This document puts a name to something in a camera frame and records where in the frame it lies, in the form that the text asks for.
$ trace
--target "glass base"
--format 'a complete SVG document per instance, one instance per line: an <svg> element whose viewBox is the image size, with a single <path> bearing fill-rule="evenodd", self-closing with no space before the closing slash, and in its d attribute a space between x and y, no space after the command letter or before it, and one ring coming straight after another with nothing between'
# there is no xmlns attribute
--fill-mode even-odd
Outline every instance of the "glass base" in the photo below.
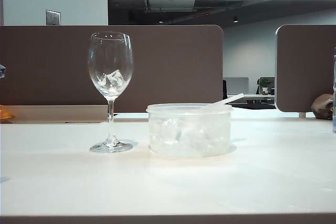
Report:
<svg viewBox="0 0 336 224"><path fill-rule="evenodd" d="M117 144L113 145L112 143L104 141L99 144L95 144L93 147L90 148L90 151L100 153L112 153L128 151L131 148L133 148L133 146L129 143L118 142Z"/></svg>

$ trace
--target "glass stem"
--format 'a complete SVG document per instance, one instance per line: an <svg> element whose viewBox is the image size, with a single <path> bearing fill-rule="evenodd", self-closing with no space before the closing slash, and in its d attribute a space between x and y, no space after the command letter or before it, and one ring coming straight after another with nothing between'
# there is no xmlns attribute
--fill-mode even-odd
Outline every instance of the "glass stem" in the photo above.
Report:
<svg viewBox="0 0 336 224"><path fill-rule="evenodd" d="M114 104L114 99L108 99L107 100L109 104L109 136L106 139L106 141L109 144L116 145L118 144L118 139L116 138L114 134L114 124L113 124L113 104Z"/></svg>

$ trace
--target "brown cubicle divider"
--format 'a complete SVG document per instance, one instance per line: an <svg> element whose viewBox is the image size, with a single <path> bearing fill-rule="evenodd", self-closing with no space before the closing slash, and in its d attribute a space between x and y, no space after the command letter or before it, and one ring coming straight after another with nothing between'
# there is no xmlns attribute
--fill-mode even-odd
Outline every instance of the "brown cubicle divider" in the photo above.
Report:
<svg viewBox="0 0 336 224"><path fill-rule="evenodd" d="M223 31L202 26L0 27L0 104L107 104L88 74L90 35L130 35L134 74L116 112L145 112L149 104L222 99Z"/></svg>
<svg viewBox="0 0 336 224"><path fill-rule="evenodd" d="M284 25L276 40L276 106L309 112L315 98L333 92L336 25Z"/></svg>

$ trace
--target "brown bag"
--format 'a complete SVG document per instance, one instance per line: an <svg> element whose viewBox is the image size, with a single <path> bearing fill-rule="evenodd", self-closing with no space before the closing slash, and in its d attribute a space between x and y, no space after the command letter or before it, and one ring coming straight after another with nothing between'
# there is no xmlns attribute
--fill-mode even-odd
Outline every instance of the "brown bag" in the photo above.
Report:
<svg viewBox="0 0 336 224"><path fill-rule="evenodd" d="M317 119L332 119L332 94L322 94L311 105Z"/></svg>

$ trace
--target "plastic container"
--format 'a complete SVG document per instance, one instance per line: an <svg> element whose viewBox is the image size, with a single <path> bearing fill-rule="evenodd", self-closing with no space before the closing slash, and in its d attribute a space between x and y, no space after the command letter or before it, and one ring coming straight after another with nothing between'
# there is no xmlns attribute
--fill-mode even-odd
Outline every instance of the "plastic container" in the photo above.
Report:
<svg viewBox="0 0 336 224"><path fill-rule="evenodd" d="M230 146L231 105L167 103L149 105L150 148L173 157L209 157Z"/></svg>

